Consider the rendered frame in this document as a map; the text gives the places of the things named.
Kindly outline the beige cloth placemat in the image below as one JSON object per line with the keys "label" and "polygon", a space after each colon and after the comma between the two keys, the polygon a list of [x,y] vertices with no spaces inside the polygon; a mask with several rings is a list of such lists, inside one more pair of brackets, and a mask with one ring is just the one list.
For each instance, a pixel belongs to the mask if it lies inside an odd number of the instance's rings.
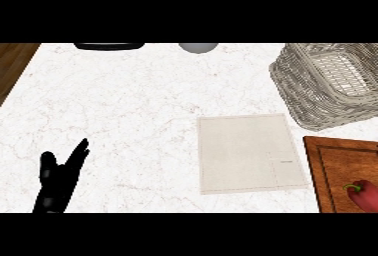
{"label": "beige cloth placemat", "polygon": [[197,119],[200,193],[303,189],[283,114]]}

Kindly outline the red bell pepper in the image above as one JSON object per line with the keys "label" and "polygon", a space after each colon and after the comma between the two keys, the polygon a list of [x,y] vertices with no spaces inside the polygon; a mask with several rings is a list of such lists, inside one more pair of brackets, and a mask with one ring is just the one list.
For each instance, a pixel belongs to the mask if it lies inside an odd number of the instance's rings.
{"label": "red bell pepper", "polygon": [[354,181],[342,189],[364,212],[378,212],[378,187],[367,180]]}

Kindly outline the black flat appliance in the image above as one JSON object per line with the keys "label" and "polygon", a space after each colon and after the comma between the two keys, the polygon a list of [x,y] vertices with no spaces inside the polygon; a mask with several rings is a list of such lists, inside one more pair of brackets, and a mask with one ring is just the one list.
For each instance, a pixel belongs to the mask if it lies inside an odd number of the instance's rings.
{"label": "black flat appliance", "polygon": [[119,51],[138,49],[144,43],[73,43],[73,45],[80,50]]}

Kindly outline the brown wooden cutting board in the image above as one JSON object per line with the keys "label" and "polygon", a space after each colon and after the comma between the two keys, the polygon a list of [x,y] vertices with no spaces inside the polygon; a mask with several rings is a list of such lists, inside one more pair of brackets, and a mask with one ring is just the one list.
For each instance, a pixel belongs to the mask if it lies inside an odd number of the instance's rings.
{"label": "brown wooden cutting board", "polygon": [[361,213],[343,186],[367,180],[378,186],[378,142],[303,136],[320,213]]}

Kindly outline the pale wicker basket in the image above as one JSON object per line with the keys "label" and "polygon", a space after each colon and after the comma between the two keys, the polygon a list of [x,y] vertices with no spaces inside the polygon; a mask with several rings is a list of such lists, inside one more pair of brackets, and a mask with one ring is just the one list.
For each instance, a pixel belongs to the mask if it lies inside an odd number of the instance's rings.
{"label": "pale wicker basket", "polygon": [[301,128],[378,117],[378,43],[286,43],[268,72]]}

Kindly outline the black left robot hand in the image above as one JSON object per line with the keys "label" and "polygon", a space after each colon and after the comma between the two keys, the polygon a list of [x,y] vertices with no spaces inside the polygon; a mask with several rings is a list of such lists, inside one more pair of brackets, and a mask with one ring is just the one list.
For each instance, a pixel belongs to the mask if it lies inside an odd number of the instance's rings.
{"label": "black left robot hand", "polygon": [[35,199],[33,213],[64,212],[88,153],[88,140],[82,139],[63,164],[57,164],[49,151],[41,154],[38,175],[41,188]]}

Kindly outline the grey round object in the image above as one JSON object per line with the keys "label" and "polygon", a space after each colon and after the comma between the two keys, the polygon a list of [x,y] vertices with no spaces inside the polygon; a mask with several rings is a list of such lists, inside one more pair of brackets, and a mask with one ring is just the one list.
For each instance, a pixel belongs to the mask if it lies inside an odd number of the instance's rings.
{"label": "grey round object", "polygon": [[213,50],[216,43],[179,43],[181,49],[194,54],[202,54]]}

